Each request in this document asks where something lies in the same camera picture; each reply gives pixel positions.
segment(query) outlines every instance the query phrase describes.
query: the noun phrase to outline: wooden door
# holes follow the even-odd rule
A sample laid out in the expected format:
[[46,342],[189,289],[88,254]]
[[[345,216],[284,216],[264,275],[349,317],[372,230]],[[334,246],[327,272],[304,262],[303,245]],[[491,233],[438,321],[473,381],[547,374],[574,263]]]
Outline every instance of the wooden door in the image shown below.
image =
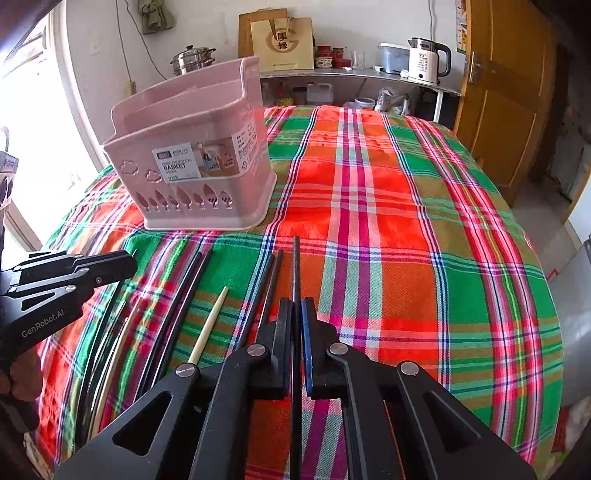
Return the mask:
[[454,132],[511,205],[544,132],[556,41],[528,0],[466,0],[466,8],[467,68]]

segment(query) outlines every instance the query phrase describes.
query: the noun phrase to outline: pink plastic basket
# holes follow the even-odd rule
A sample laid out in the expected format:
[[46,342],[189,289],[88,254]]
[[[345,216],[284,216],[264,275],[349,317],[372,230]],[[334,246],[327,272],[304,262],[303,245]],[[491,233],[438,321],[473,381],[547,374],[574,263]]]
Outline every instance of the pink plastic basket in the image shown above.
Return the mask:
[[111,118],[103,147],[148,230],[244,230],[265,218],[277,175],[256,57],[166,80]]

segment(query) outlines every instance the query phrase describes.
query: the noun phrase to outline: cutting board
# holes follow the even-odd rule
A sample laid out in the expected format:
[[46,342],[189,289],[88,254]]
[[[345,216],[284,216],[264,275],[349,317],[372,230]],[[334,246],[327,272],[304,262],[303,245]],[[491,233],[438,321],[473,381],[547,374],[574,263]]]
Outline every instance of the cutting board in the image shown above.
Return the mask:
[[275,8],[272,10],[259,10],[242,14],[238,17],[238,57],[251,57],[254,55],[252,49],[251,23],[263,20],[274,20],[276,18],[287,18],[287,8]]

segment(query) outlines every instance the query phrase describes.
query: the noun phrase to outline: white kettle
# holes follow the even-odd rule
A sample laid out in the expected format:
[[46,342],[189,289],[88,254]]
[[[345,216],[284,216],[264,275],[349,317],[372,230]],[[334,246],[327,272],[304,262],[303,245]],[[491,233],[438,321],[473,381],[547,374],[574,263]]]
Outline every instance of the white kettle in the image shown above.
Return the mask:
[[[441,43],[413,37],[408,41],[411,46],[408,63],[408,78],[419,83],[439,84],[439,77],[445,77],[452,71],[452,51]],[[445,71],[439,72],[439,53],[447,56]]]

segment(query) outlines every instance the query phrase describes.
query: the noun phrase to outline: glass cup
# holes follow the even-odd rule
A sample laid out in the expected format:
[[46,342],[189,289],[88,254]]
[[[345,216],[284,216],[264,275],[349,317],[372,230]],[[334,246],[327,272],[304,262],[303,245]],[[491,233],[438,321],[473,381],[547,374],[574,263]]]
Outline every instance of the glass cup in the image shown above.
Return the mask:
[[353,50],[351,52],[351,66],[354,69],[365,68],[365,52],[359,50]]

